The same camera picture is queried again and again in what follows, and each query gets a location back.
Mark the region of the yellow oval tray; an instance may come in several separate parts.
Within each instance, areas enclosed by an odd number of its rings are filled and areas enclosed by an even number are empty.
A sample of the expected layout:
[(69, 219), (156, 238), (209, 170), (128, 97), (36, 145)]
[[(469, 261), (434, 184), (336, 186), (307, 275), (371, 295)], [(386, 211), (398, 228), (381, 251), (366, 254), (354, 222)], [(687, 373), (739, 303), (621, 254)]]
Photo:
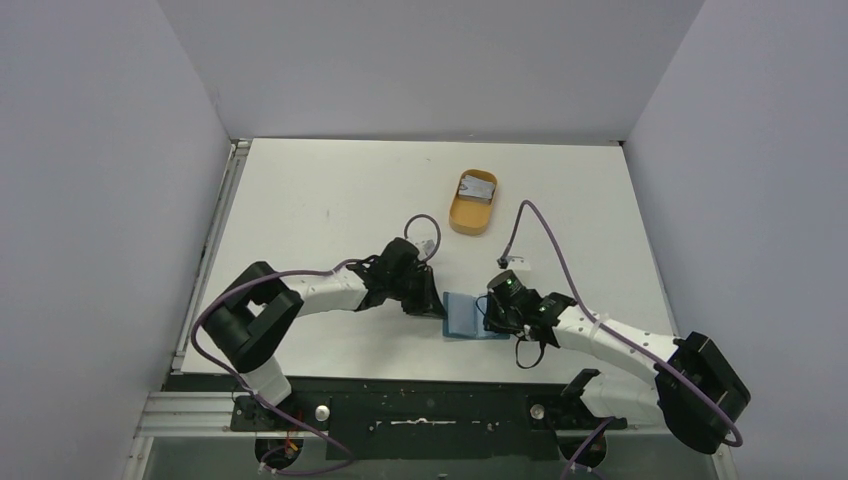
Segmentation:
[[(476, 177), (496, 183), (494, 197), (490, 203), (473, 201), (461, 198), (457, 195), (460, 179), (463, 175), (474, 175)], [(489, 226), (494, 202), (496, 198), (498, 180), (496, 176), (488, 171), (479, 169), (468, 169), (459, 178), (455, 194), (449, 208), (449, 225), (457, 233), (468, 236), (482, 235)]]

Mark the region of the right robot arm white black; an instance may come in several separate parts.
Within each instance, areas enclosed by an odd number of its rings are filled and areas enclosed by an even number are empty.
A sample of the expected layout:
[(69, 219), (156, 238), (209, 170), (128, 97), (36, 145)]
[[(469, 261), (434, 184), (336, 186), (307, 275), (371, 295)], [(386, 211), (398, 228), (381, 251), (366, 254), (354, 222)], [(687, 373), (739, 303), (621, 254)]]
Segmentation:
[(541, 296), (505, 270), (487, 285), (487, 327), (545, 346), (590, 355), (630, 375), (598, 373), (562, 400), (565, 419), (586, 427), (597, 418), (665, 426), (690, 449), (713, 454), (731, 434), (751, 393), (709, 337), (640, 330), (552, 292)]

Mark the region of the blue leather card holder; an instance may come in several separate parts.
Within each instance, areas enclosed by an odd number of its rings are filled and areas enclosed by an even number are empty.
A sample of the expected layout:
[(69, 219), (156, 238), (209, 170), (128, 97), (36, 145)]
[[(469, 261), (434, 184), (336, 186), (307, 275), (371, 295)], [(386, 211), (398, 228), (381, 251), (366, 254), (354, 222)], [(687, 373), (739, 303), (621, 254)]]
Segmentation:
[(487, 296), (444, 292), (442, 297), (446, 316), (442, 323), (444, 337), (461, 340), (507, 340), (508, 334), (484, 328)]

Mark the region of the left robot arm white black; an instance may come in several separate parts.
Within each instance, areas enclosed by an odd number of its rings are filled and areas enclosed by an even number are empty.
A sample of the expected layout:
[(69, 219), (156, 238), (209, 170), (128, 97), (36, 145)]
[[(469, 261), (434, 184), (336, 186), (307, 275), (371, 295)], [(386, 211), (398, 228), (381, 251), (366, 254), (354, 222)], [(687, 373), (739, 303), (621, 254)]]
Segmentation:
[(260, 398), (259, 419), (283, 429), (295, 419), (297, 404), (275, 353), (295, 319), (365, 311), (387, 300), (399, 302), (410, 316), (446, 317), (432, 267), (403, 238), (391, 240), (377, 255), (326, 271), (276, 271), (257, 261), (200, 314), (192, 331), (204, 331), (224, 356), (219, 366)]

